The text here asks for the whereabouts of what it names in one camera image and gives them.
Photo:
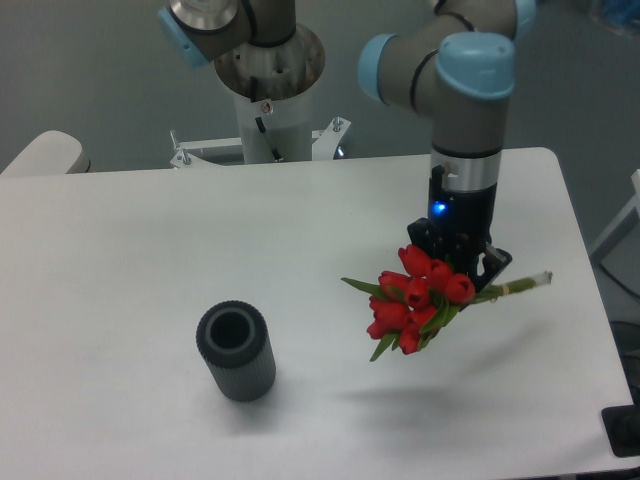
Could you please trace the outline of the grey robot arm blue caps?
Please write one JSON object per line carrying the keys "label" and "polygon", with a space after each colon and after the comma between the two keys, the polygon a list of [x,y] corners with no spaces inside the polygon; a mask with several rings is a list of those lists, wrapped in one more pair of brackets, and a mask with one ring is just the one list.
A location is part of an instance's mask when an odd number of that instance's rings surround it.
{"label": "grey robot arm blue caps", "polygon": [[[362,91],[432,121],[428,210],[411,242],[451,262],[483,291],[511,256],[490,234],[515,43],[535,20],[532,1],[438,1],[409,36],[379,35],[361,51]],[[292,1],[171,1],[159,22],[181,57],[213,65],[234,95],[247,163],[307,161],[308,95],[325,67],[319,38]]]}

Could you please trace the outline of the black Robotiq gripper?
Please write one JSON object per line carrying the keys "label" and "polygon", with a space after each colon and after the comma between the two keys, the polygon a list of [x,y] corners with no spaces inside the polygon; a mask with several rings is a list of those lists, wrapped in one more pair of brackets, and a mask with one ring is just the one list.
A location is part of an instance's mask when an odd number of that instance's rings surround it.
{"label": "black Robotiq gripper", "polygon": [[477,293],[512,262],[512,255],[490,242],[497,185],[478,191],[453,191],[429,182],[429,219],[407,226],[411,243],[430,258],[449,260],[472,280]]}

